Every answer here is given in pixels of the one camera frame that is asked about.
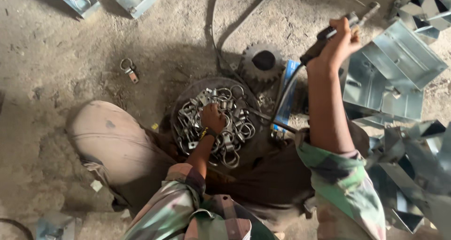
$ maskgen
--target concrete floor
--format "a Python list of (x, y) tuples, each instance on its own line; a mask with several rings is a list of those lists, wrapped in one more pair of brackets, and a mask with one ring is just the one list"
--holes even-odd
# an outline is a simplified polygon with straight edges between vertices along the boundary
[[(0, 1), (0, 215), (32, 231), (50, 210), (78, 213), (84, 220), (80, 239), (115, 239), (129, 223), (112, 213), (105, 188), (96, 193), (89, 186), (93, 178), (64, 134), (71, 107), (90, 99), (111, 101), (150, 127), (186, 85), (217, 75), (205, 37), (208, 0), (159, 0), (138, 20), (114, 0), (99, 1), (103, 8), (82, 21), (61, 0)], [(222, 34), (252, 1), (219, 0), (215, 33)], [(382, 16), (393, 2), (376, 1), (381, 15), (362, 29), (364, 43), (383, 30)], [(224, 50), (238, 62), (246, 45), (264, 40), (296, 59), (330, 18), (361, 10), (352, 0), (267, 0)], [(449, 41), (451, 29), (432, 48), (451, 66)], [(118, 68), (122, 58), (136, 62), (137, 85)], [(426, 89), (423, 119), (451, 120), (450, 81), (447, 70)], [(295, 117), (292, 124), (303, 122)], [(286, 239), (315, 239), (317, 225), (300, 219)], [(16, 229), (0, 228), (0, 239), (22, 239)], [(388, 235), (423, 239), (393, 229)]]

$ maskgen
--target person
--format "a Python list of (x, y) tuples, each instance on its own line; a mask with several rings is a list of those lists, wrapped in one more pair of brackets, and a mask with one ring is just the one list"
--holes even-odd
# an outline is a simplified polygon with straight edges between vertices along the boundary
[(359, 37), (346, 18), (330, 25), (336, 35), (307, 64), (310, 129), (236, 181), (209, 188), (209, 195), (208, 159), (225, 125), (217, 104), (203, 108), (204, 135), (183, 163), (170, 138), (113, 104), (93, 101), (68, 119), (82, 164), (114, 194), (113, 208), (130, 210), (122, 239), (277, 239), (274, 232), (304, 213), (312, 196), (318, 239), (386, 238), (381, 202), (353, 142), (365, 135), (346, 120), (338, 79)]

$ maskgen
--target wristband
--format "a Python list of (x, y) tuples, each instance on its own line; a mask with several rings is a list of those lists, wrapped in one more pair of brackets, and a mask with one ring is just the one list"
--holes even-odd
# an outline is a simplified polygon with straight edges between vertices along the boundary
[(203, 139), (206, 135), (211, 135), (215, 139), (216, 139), (216, 137), (218, 137), (218, 134), (215, 131), (213, 131), (210, 128), (208, 128), (208, 127), (205, 127), (204, 130), (202, 131), (202, 135), (200, 136), (200, 140)]

